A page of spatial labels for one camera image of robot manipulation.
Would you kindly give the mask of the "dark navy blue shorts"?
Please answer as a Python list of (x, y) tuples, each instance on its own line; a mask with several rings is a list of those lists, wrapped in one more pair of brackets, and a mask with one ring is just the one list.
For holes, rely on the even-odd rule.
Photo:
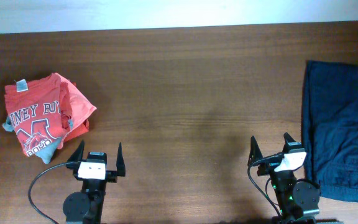
[(358, 202), (358, 65), (309, 61), (302, 116), (306, 177), (323, 197)]

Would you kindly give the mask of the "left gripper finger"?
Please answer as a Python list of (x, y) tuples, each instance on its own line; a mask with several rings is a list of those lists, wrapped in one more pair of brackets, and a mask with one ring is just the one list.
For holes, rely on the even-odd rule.
[(68, 158), (67, 162), (81, 162), (83, 160), (84, 149), (85, 141), (82, 140), (73, 154)]
[(122, 154), (122, 143), (119, 143), (119, 147), (117, 150), (117, 159), (116, 159), (116, 169), (117, 169), (117, 176), (125, 177), (126, 176), (126, 165), (124, 162), (124, 157)]

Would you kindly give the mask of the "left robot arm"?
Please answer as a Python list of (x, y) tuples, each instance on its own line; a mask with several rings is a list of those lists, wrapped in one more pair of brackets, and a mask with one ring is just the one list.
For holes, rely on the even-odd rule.
[(106, 153), (89, 152), (84, 158), (84, 149), (82, 141), (66, 165), (73, 171), (74, 178), (82, 182), (81, 190), (70, 194), (63, 203), (67, 223), (101, 223), (106, 185), (126, 175), (121, 144), (117, 150), (116, 170), (107, 170)]

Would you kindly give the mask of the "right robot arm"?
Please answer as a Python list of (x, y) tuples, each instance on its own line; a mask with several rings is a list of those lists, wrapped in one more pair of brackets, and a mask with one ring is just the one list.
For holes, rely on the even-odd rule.
[[(288, 133), (284, 133), (283, 138), (283, 150), (266, 157), (262, 155), (256, 138), (250, 138), (247, 176), (277, 213), (271, 219), (272, 223), (316, 223), (320, 186), (308, 179), (297, 179), (294, 175), (294, 171), (304, 164), (306, 149)], [(272, 185), (277, 199), (275, 203), (252, 178), (250, 172), (253, 167), (257, 168), (258, 176), (269, 176), (267, 183)]]

